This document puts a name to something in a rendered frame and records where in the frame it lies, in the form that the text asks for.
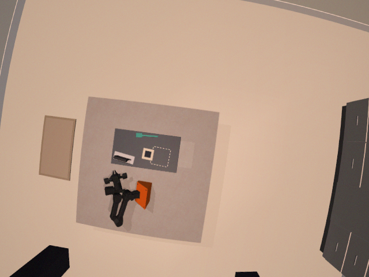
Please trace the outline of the tan tile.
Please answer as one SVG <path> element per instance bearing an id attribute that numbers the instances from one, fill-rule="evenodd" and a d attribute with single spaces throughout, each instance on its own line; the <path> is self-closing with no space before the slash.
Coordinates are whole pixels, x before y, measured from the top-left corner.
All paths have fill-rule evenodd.
<path id="1" fill-rule="evenodd" d="M 151 160 L 152 161 L 153 153 L 154 153 L 154 150 L 144 148 L 143 154 L 142 154 L 142 159 L 146 159 L 146 160 Z"/>

